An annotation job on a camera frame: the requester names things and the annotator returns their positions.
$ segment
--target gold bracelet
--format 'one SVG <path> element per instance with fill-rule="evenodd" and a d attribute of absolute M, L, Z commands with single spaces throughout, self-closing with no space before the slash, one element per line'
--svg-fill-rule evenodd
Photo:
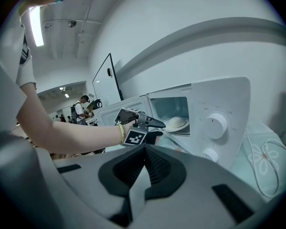
<path fill-rule="evenodd" d="M 119 128 L 120 128 L 120 131 L 121 131 L 121 137 L 122 137 L 122 142 L 121 142 L 121 145 L 123 145 L 123 142 L 125 140 L 125 131 L 124 131 L 124 128 L 121 124 L 118 124 Z"/>

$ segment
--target whiteboard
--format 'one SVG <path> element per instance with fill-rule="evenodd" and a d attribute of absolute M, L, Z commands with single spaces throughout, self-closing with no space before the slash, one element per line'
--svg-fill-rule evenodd
<path fill-rule="evenodd" d="M 116 81 L 111 53 L 101 65 L 92 83 L 96 98 L 101 100 L 103 106 L 115 104 L 123 100 L 122 93 Z"/>

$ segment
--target person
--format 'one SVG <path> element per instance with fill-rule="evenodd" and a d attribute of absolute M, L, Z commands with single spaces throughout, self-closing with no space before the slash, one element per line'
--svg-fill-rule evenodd
<path fill-rule="evenodd" d="M 73 124 L 73 120 L 71 119 L 70 116 L 68 116 L 68 122 L 69 122 L 70 124 Z"/>
<path fill-rule="evenodd" d="M 61 114 L 61 122 L 66 122 L 65 117 L 63 116 L 63 114 Z"/>
<path fill-rule="evenodd" d="M 87 153 L 121 144 L 123 134 L 127 134 L 132 123 L 123 126 L 84 126 L 53 122 L 38 98 L 32 56 L 20 17 L 30 8 L 56 1 L 58 0 L 22 0 L 2 26 L 0 107 L 4 105 L 2 96 L 14 99 L 15 102 L 14 110 L 5 115 L 6 121 L 0 119 L 0 132 L 11 131 L 17 118 L 34 144 L 56 154 Z"/>
<path fill-rule="evenodd" d="M 58 118 L 58 115 L 55 116 L 55 121 L 59 121 L 59 122 L 61 121 L 61 119 Z"/>
<path fill-rule="evenodd" d="M 76 111 L 76 114 L 78 114 L 78 118 L 76 118 L 78 125 L 88 125 L 86 123 L 85 117 L 89 117 L 89 115 L 85 114 L 84 108 L 82 108 L 82 104 L 85 104 L 88 101 L 89 101 L 89 97 L 87 95 L 84 95 L 83 97 L 81 97 L 80 100 L 78 100 L 75 103 L 75 111 Z"/>

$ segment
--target ceiling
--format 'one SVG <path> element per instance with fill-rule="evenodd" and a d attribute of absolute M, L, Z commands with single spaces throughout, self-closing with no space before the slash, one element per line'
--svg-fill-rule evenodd
<path fill-rule="evenodd" d="M 44 46 L 36 47 L 29 13 L 22 17 L 33 57 L 61 59 L 73 55 L 88 56 L 106 15 L 118 0 L 64 0 L 41 8 Z M 76 26 L 68 23 L 76 21 Z"/>
<path fill-rule="evenodd" d="M 53 99 L 66 100 L 65 94 L 68 94 L 70 98 L 82 96 L 86 90 L 85 83 L 80 84 L 69 84 L 62 87 L 66 87 L 65 91 L 60 90 L 59 87 L 47 90 L 45 92 L 39 93 L 38 97 L 41 102 L 47 102 Z"/>

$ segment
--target microwave knob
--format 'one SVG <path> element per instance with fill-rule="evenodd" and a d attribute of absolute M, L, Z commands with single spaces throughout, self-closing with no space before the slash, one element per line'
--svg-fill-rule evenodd
<path fill-rule="evenodd" d="M 228 122 L 219 113 L 210 114 L 204 120 L 204 133 L 211 139 L 221 138 L 228 128 Z"/>
<path fill-rule="evenodd" d="M 203 157 L 217 163 L 218 161 L 218 154 L 215 152 L 214 149 L 206 148 L 203 152 Z"/>

